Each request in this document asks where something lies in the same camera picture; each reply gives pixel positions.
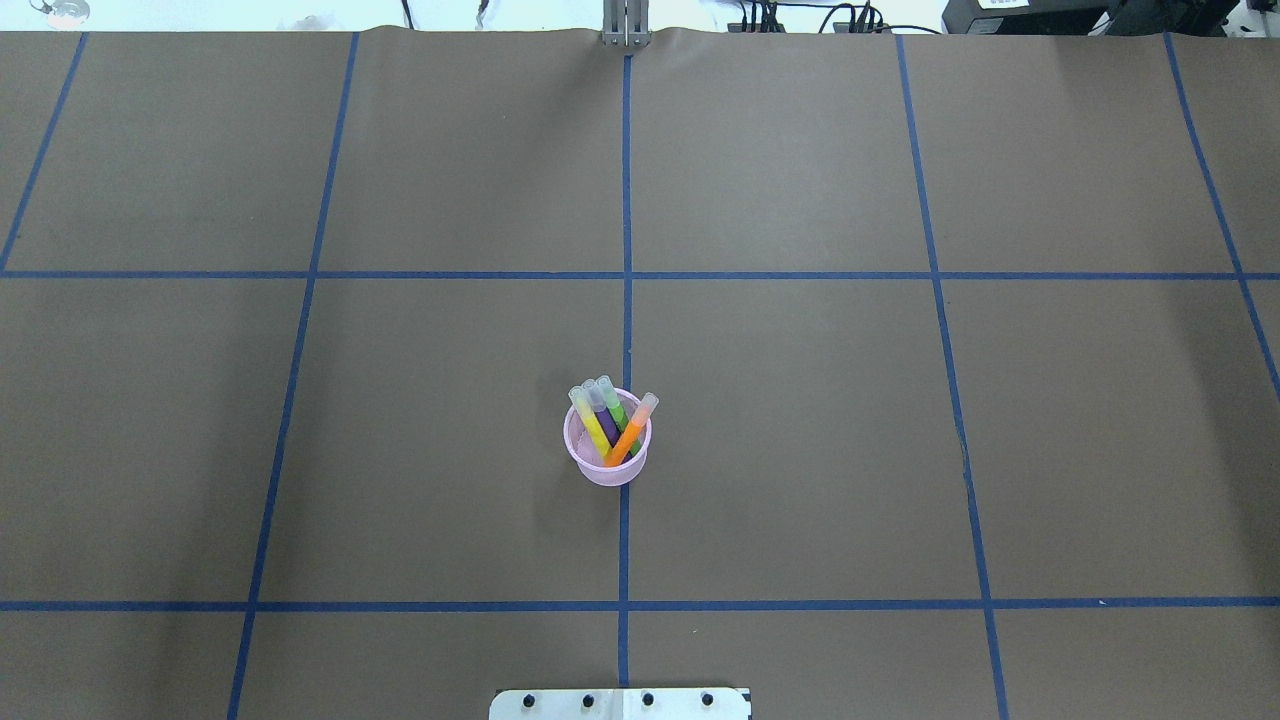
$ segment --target translucent pink cup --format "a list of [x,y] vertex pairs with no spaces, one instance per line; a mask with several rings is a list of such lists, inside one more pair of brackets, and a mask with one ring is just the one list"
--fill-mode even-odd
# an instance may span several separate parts
[[[622,402],[622,407],[627,411],[628,418],[640,406],[640,398],[622,388],[618,388],[618,401]],[[617,468],[605,468],[604,460],[600,457],[600,452],[595,450],[591,436],[586,434],[586,428],[582,427],[582,419],[577,416],[577,411],[571,406],[568,413],[564,414],[564,450],[568,450],[570,457],[577,462],[577,469],[586,475],[586,479],[598,486],[612,488],[634,480],[640,474],[640,470],[644,469],[645,457],[649,456],[649,438],[652,437],[653,418],[649,418],[649,421],[644,425],[644,432],[640,433],[640,452],[636,452],[634,457],[628,457]]]

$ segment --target metal plate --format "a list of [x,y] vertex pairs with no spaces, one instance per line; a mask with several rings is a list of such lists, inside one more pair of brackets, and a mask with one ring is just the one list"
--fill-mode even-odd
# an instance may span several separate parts
[[489,720],[750,720],[751,691],[733,688],[631,688],[503,691]]

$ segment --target grid line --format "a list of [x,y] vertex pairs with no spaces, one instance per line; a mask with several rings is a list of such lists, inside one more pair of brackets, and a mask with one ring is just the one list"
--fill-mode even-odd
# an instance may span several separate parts
[[18,199],[18,208],[13,213],[13,222],[9,223],[9,234],[5,237],[4,249],[0,250],[0,272],[9,264],[9,255],[18,242],[18,232],[22,231],[22,218],[27,214],[27,204],[31,202],[31,193],[36,191],[36,181],[40,179],[40,168],[45,164],[45,155],[49,154],[49,145],[54,141],[54,129],[58,119],[67,106],[67,96],[72,92],[72,83],[76,82],[76,70],[79,68],[81,58],[84,55],[84,46],[88,45],[88,33],[82,32],[76,44],[76,54],[72,55],[72,64],[67,68],[67,77],[63,79],[63,88],[58,92],[58,101],[54,102],[54,111],[49,115],[49,124],[45,126],[45,135],[40,138],[40,147],[36,150],[36,159],[31,163],[31,173],[27,174],[27,184],[22,188],[22,197]]
[[1178,104],[1183,110],[1183,120],[1187,123],[1187,136],[1192,141],[1192,150],[1196,151],[1196,161],[1199,163],[1201,174],[1204,177],[1204,188],[1208,199],[1213,204],[1213,214],[1217,215],[1217,227],[1222,231],[1222,242],[1226,243],[1226,252],[1231,256],[1231,266],[1235,269],[1235,279],[1240,286],[1240,295],[1244,296],[1244,306],[1249,311],[1249,322],[1253,323],[1253,333],[1258,338],[1258,347],[1262,350],[1262,361],[1271,375],[1271,388],[1280,400],[1280,373],[1276,372],[1276,361],[1271,355],[1271,346],[1267,343],[1267,333],[1262,329],[1262,319],[1258,318],[1258,307],[1253,304],[1253,293],[1249,291],[1249,281],[1244,274],[1244,264],[1240,263],[1240,252],[1235,247],[1235,238],[1231,237],[1231,225],[1226,222],[1226,211],[1222,210],[1222,200],[1217,195],[1217,183],[1213,182],[1213,173],[1204,159],[1204,149],[1201,147],[1199,133],[1196,132],[1196,120],[1192,118],[1192,106],[1187,101],[1187,87],[1183,85],[1183,72],[1178,67],[1178,53],[1174,50],[1174,36],[1165,33],[1165,54],[1169,55],[1169,70],[1174,76],[1174,87],[1178,90]]
[[[622,58],[622,387],[631,388],[631,55]],[[631,684],[631,484],[618,491],[618,687]]]
[[333,179],[338,170],[338,154],[342,151],[342,131],[347,118],[347,101],[351,99],[351,79],[356,70],[356,53],[358,49],[360,33],[353,32],[351,33],[351,46],[347,49],[347,72],[342,81],[338,118],[334,122],[333,145],[329,149],[329,168],[325,172],[324,193],[320,199],[320,217],[316,219],[316,234],[311,245],[311,269],[307,273],[307,287],[302,293],[302,310],[298,313],[298,332],[293,341],[293,357],[289,361],[289,379],[284,389],[284,407],[280,410],[280,427],[275,438],[275,456],[271,460],[271,478],[266,487],[266,502],[262,507],[262,524],[257,536],[257,551],[253,556],[253,577],[250,580],[248,607],[244,610],[244,625],[241,630],[239,651],[236,657],[236,673],[232,676],[227,720],[236,720],[239,715],[241,692],[244,689],[248,651],[253,641],[253,623],[257,619],[259,597],[262,592],[262,570],[266,565],[266,548],[271,538],[271,520],[275,516],[275,498],[280,487],[280,470],[284,466],[284,446],[288,441],[289,423],[293,416],[293,398],[297,396],[302,351],[306,346],[307,325],[311,319],[311,300],[315,297],[316,270],[320,268],[320,251],[324,249],[324,231],[329,215],[329,200],[333,197]]
[[[1120,610],[1162,607],[1280,607],[1280,596],[1116,596],[920,600],[630,600],[632,612],[920,612],[938,610]],[[293,614],[485,614],[617,612],[613,600],[511,601],[261,601],[257,612]],[[248,602],[150,600],[9,600],[0,612],[244,612]]]
[[978,589],[982,593],[982,614],[987,626],[987,652],[991,656],[991,678],[996,693],[996,710],[1001,720],[1009,720],[1009,701],[1005,693],[1005,671],[1000,657],[1000,637],[996,632],[996,612],[991,605],[991,580],[987,577],[987,552],[982,542],[982,519],[978,514],[978,493],[973,486],[973,462],[969,457],[969,438],[964,427],[964,406],[956,380],[955,356],[951,351],[951,329],[947,324],[946,297],[942,293],[942,275],[938,270],[938,251],[933,241],[933,218],[929,214],[929,193],[924,182],[924,161],[920,158],[920,137],[915,126],[915,106],[911,102],[911,77],[906,65],[906,47],[902,36],[893,37],[897,47],[899,74],[902,78],[902,105],[906,110],[906,131],[911,141],[911,163],[915,165],[915,188],[920,200],[920,222],[924,225],[924,245],[929,255],[929,274],[933,281],[933,304],[938,315],[938,334],[942,340],[942,359],[947,369],[947,389],[951,396],[951,414],[964,469],[964,486],[969,506],[969,532],[973,556],[978,569]]
[[[1280,273],[1097,273],[1097,272],[987,272],[940,270],[948,282],[1277,282]],[[0,270],[0,279],[308,279],[317,281],[932,281],[928,270]]]

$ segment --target highlighter cap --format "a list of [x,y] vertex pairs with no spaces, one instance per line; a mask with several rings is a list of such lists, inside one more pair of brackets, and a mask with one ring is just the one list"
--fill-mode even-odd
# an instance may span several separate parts
[[649,421],[649,415],[653,414],[653,409],[658,406],[658,396],[646,392],[644,393],[644,400],[640,401],[640,407],[631,415],[631,421],[636,425],[643,425]]
[[613,388],[613,380],[609,379],[609,375],[600,375],[595,379],[595,384],[600,386],[600,391],[604,392],[605,407],[622,405],[622,401],[618,400],[618,391]]
[[573,389],[568,391],[568,398],[573,401],[573,409],[577,410],[579,415],[584,418],[591,416],[591,402],[586,398],[586,391],[582,386],[573,386]]
[[604,392],[600,389],[600,386],[595,384],[595,380],[586,380],[582,383],[582,389],[586,391],[586,398],[591,402],[591,410],[603,413]]

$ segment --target orange highlighter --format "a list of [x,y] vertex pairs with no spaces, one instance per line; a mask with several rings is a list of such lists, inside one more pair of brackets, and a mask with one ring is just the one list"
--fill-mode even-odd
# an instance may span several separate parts
[[627,456],[627,451],[635,445],[636,438],[640,437],[640,430],[649,424],[649,415],[653,414],[653,409],[658,406],[658,396],[646,392],[644,393],[644,400],[640,401],[640,406],[636,411],[631,414],[631,421],[627,423],[627,429],[622,430],[622,437],[618,442],[613,445],[613,450],[604,457],[605,468],[617,468],[622,464],[622,459]]

